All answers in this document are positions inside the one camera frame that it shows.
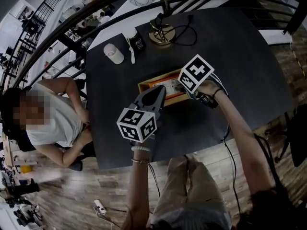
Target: wooden box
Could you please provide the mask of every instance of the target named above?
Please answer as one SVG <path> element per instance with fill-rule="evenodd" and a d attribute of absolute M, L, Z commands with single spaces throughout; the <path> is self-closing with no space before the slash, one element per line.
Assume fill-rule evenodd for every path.
<path fill-rule="evenodd" d="M 178 69 L 178 70 L 171 71 L 169 73 L 160 75 L 158 77 L 155 77 L 155 78 L 148 79 L 146 81 L 140 82 L 138 84 L 140 93 L 150 88 L 149 83 L 154 82 L 154 81 L 158 81 L 160 79 L 164 79 L 164 78 L 176 75 L 176 74 L 179 74 L 180 71 L 181 71 L 181 69 Z M 171 99 L 166 99 L 165 102 L 164 102 L 164 106 L 168 106 L 168 105 L 171 105 L 171 104 L 174 104 L 174 103 L 177 103 L 177 102 L 181 102 L 181 101 L 187 100 L 188 98 L 189 97 L 188 97 L 188 95 L 186 93 L 182 94 L 182 95 L 179 95 L 179 96 L 175 96 L 175 97 L 173 97 Z"/>

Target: table lamp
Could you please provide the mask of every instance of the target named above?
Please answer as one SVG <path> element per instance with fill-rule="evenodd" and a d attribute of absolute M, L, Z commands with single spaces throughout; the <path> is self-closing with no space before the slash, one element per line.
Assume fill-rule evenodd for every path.
<path fill-rule="evenodd" d="M 136 6 L 147 6 L 152 2 L 154 2 L 155 0 L 128 0 L 128 1 Z M 159 14 L 154 20 L 150 21 L 150 25 L 153 31 L 149 33 L 149 38 L 158 45 L 170 44 L 171 40 L 176 35 L 175 29 L 172 26 L 161 23 L 162 19 L 165 16 L 167 16 L 169 12 L 168 0 L 164 0 L 164 2 L 165 2 L 164 14 Z"/>

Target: black table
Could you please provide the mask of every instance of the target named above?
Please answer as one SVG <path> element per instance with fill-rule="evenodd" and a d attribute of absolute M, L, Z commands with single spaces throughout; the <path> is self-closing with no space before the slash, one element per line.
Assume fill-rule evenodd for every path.
<path fill-rule="evenodd" d="M 124 107 L 139 94 L 138 83 L 179 69 L 196 54 L 214 68 L 230 98 L 252 129 L 282 115 L 292 98 L 280 66 L 269 46 L 248 18 L 237 8 L 213 8 L 180 13 L 164 22 L 191 26 L 198 41 L 193 46 L 156 46 L 149 41 L 149 25 L 137 29 L 146 49 L 131 64 L 123 35 L 115 36 L 87 52 L 86 78 L 94 147 L 100 169 L 131 165 L 130 142 L 122 138 L 116 121 Z M 180 42 L 193 42 L 187 30 Z M 125 55 L 120 65 L 103 53 L 112 43 Z M 154 141 L 154 161 L 191 153 L 221 143 L 227 122 L 219 108 L 213 110 L 194 100 L 167 106 Z"/>

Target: yellow object on floor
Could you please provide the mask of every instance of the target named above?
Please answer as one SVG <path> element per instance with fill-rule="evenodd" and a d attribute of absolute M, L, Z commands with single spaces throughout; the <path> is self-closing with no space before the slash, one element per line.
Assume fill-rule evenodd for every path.
<path fill-rule="evenodd" d="M 21 167 L 21 173 L 29 173 L 32 171 L 32 166 L 30 165 L 22 165 Z"/>

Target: bracelet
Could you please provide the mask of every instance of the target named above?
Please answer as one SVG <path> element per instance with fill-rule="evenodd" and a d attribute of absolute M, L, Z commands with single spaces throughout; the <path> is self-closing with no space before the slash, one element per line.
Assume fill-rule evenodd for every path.
<path fill-rule="evenodd" d="M 140 147 L 140 146 L 134 146 L 131 148 L 132 151 L 135 151 L 135 150 L 142 150 L 142 151 L 149 151 L 150 152 L 150 149 L 149 148 L 146 148 L 146 147 Z"/>
<path fill-rule="evenodd" d="M 223 90 L 223 89 L 218 89 L 217 91 L 215 91 L 215 93 L 212 95 L 212 98 L 214 98 L 214 99 L 215 99 L 215 95 L 216 95 L 216 93 L 218 93 L 220 90 Z"/>
<path fill-rule="evenodd" d="M 136 162 L 136 163 L 148 163 L 149 160 L 135 160 L 135 159 L 131 159 L 131 161 Z"/>

